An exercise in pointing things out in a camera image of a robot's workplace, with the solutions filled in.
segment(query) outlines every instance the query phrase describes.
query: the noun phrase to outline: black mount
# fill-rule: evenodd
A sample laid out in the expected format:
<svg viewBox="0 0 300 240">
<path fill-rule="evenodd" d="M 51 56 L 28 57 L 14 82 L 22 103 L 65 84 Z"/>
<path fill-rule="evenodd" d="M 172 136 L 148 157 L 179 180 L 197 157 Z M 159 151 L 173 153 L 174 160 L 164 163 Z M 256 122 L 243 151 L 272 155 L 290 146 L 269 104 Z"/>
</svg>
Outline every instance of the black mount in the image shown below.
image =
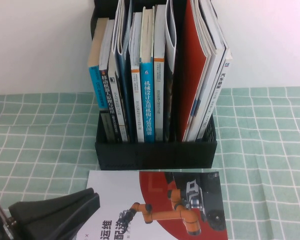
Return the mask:
<svg viewBox="0 0 300 240">
<path fill-rule="evenodd" d="M 7 217 L 0 206 L 0 240 L 72 240 L 100 208 L 92 188 L 43 201 L 16 202 Z"/>
</svg>

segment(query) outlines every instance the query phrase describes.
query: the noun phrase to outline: book spine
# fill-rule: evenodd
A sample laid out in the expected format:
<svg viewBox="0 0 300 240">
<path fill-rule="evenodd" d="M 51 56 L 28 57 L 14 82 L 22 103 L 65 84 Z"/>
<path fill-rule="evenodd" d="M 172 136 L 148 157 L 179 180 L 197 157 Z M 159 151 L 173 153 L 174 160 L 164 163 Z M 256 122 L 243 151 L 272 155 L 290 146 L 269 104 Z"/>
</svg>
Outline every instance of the book spine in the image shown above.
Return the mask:
<svg viewBox="0 0 300 240">
<path fill-rule="evenodd" d="M 114 133 L 114 129 L 111 126 L 111 118 L 110 118 L 108 103 L 106 99 L 106 92 L 100 76 L 99 66 L 89 67 L 89 73 L 91 76 L 93 88 L 100 109 L 100 115 L 102 118 L 106 139 L 109 143 L 114 143 L 116 141 L 115 133 Z"/>
<path fill-rule="evenodd" d="M 141 82 L 139 69 L 131 70 L 136 136 L 138 143 L 145 142 L 144 120 L 142 114 Z"/>
<path fill-rule="evenodd" d="M 168 64 L 165 65 L 165 83 L 164 83 L 164 141 L 168 142 L 170 139 L 170 123 L 172 113 L 172 86 L 173 86 L 173 72 Z"/>
<path fill-rule="evenodd" d="M 133 120 L 132 115 L 132 102 L 133 102 L 133 96 L 132 96 L 132 86 L 131 86 L 131 80 L 130 80 L 130 56 L 128 56 L 127 59 L 125 57 L 127 56 L 120 56 L 121 59 L 119 61 L 120 65 L 120 72 L 121 77 L 119 78 L 119 85 L 121 87 L 119 88 L 121 91 L 121 105 L 123 108 L 124 113 L 124 119 L 125 119 L 125 125 L 127 127 L 127 135 L 129 137 L 129 140 L 134 142 L 135 141 L 135 121 Z"/>
<path fill-rule="evenodd" d="M 140 64 L 140 77 L 142 89 L 144 140 L 146 143 L 154 143 L 154 64 L 152 59 L 151 62 Z"/>
<path fill-rule="evenodd" d="M 110 88 L 112 92 L 113 97 L 113 103 L 115 107 L 115 113 L 119 125 L 119 130 L 122 138 L 122 142 L 127 143 L 128 142 L 128 135 L 126 130 L 126 122 L 125 122 L 125 116 L 124 116 L 124 109 L 122 108 L 121 103 L 121 94 L 119 92 L 118 88 L 118 76 L 115 73 L 114 75 L 109 74 L 109 83 Z"/>
<path fill-rule="evenodd" d="M 109 113 L 111 117 L 111 124 L 114 130 L 114 136 L 115 136 L 115 141 L 117 143 L 122 142 L 120 130 L 119 130 L 119 123 L 118 123 L 118 118 L 116 115 L 116 108 L 115 108 L 115 102 L 114 102 L 114 97 L 113 94 L 110 90 L 110 83 L 109 83 L 109 77 L 108 77 L 108 70 L 102 70 L 100 71 L 101 79 L 102 79 L 102 84 L 105 92 L 105 97 L 106 101 L 109 107 Z"/>
<path fill-rule="evenodd" d="M 165 59 L 154 59 L 154 126 L 155 140 L 161 142 L 164 140 L 164 74 Z"/>
<path fill-rule="evenodd" d="M 105 136 L 108 143 L 115 143 L 116 137 L 114 133 L 114 128 L 111 123 L 111 117 L 109 111 L 100 110 L 100 115 L 101 115 Z"/>
<path fill-rule="evenodd" d="M 89 67 L 89 73 L 92 80 L 94 92 L 100 109 L 107 109 L 106 92 L 101 80 L 99 66 Z"/>
<path fill-rule="evenodd" d="M 217 83 L 216 83 L 216 85 L 214 87 L 213 94 L 211 96 L 209 105 L 208 105 L 208 107 L 206 109 L 206 113 L 204 115 L 204 118 L 203 118 L 200 130 L 199 130 L 199 133 L 198 133 L 198 135 L 196 137 L 197 140 L 202 139 L 204 137 L 207 125 L 208 125 L 209 120 L 211 118 L 212 112 L 213 112 L 213 110 L 214 110 L 214 108 L 216 106 L 217 99 L 218 99 L 218 97 L 220 95 L 220 92 L 221 92 L 221 89 L 222 89 L 222 86 L 223 86 L 223 82 L 224 82 L 224 80 L 226 78 L 226 75 L 228 73 L 228 70 L 230 68 L 231 61 L 232 61 L 232 58 L 231 59 L 225 59 L 225 61 L 224 61 L 222 70 L 221 70 L 221 72 L 219 74 Z"/>
</svg>

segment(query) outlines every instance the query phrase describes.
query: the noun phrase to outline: black book organizer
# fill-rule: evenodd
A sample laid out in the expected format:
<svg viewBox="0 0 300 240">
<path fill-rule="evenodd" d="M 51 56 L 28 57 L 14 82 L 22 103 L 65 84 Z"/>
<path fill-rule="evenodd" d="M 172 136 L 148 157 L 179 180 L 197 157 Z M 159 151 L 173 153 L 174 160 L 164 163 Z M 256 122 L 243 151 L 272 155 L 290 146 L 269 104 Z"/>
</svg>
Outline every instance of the black book organizer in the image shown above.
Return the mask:
<svg viewBox="0 0 300 240">
<path fill-rule="evenodd" d="M 166 0 L 134 0 L 134 11 L 165 4 Z M 177 36 L 182 31 L 187 0 L 174 0 Z M 118 0 L 94 0 L 91 36 L 98 18 L 115 18 Z M 217 148 L 214 118 L 211 116 L 202 141 L 155 143 L 108 143 L 101 116 L 98 120 L 95 150 L 101 170 L 209 169 Z"/>
</svg>

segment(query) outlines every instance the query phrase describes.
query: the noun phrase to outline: white book spine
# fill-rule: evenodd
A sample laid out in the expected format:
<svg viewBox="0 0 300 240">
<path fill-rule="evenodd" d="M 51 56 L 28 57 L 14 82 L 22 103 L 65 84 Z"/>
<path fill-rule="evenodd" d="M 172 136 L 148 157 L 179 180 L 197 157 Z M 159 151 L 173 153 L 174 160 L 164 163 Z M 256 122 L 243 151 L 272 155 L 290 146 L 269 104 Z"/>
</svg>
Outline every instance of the white book spine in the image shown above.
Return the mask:
<svg viewBox="0 0 300 240">
<path fill-rule="evenodd" d="M 225 61 L 224 61 L 222 70 L 221 70 L 221 72 L 219 74 L 217 83 L 216 83 L 216 85 L 214 87 L 211 100 L 210 100 L 209 105 L 207 107 L 206 113 L 204 115 L 204 118 L 203 118 L 200 130 L 199 130 L 199 133 L 198 133 L 196 139 L 202 139 L 203 136 L 204 136 L 204 134 L 205 134 L 205 131 L 206 131 L 207 125 L 209 123 L 210 117 L 211 117 L 212 112 L 213 112 L 213 110 L 214 110 L 214 108 L 216 106 L 217 99 L 218 99 L 218 97 L 220 95 L 221 89 L 222 89 L 222 87 L 224 85 L 223 82 L 224 82 L 224 80 L 225 80 L 225 78 L 227 76 L 228 70 L 230 68 L 231 61 L 232 61 L 232 58 L 229 58 L 229 59 L 226 58 Z"/>
<path fill-rule="evenodd" d="M 154 129 L 155 140 L 164 140 L 164 74 L 165 59 L 154 61 Z"/>
<path fill-rule="evenodd" d="M 135 113 L 135 123 L 136 123 L 136 136 L 137 136 L 138 143 L 144 143 L 145 134 L 144 134 L 144 120 L 142 114 L 141 81 L 140 81 L 139 70 L 132 70 L 131 77 L 132 77 L 134 113 Z"/>
<path fill-rule="evenodd" d="M 119 129 L 121 133 L 121 138 L 122 138 L 122 142 L 125 143 L 128 142 L 128 135 L 127 135 L 126 125 L 125 125 L 124 114 L 121 107 L 121 99 L 119 95 L 117 77 L 115 75 L 110 74 L 110 72 L 108 72 L 108 75 L 109 75 L 109 82 L 110 82 L 110 88 L 113 96 L 116 117 L 118 119 Z"/>
</svg>

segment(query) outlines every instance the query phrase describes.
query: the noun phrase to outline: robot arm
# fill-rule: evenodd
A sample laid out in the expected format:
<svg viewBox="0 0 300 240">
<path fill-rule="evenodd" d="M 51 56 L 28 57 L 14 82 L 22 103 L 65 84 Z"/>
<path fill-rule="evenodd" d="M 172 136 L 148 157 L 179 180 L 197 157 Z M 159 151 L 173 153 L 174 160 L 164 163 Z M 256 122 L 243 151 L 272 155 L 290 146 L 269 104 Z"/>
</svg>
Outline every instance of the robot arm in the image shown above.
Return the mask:
<svg viewBox="0 0 300 240">
<path fill-rule="evenodd" d="M 168 192 L 168 198 L 171 200 L 171 211 L 152 212 L 151 204 L 140 204 L 135 202 L 130 209 L 119 219 L 122 222 L 125 230 L 128 229 L 128 224 L 132 221 L 137 212 L 142 212 L 144 222 L 150 224 L 158 220 L 182 219 L 188 234 L 196 236 L 201 233 L 201 227 L 197 214 L 189 209 L 186 209 L 182 203 L 181 191 L 173 189 Z"/>
</svg>

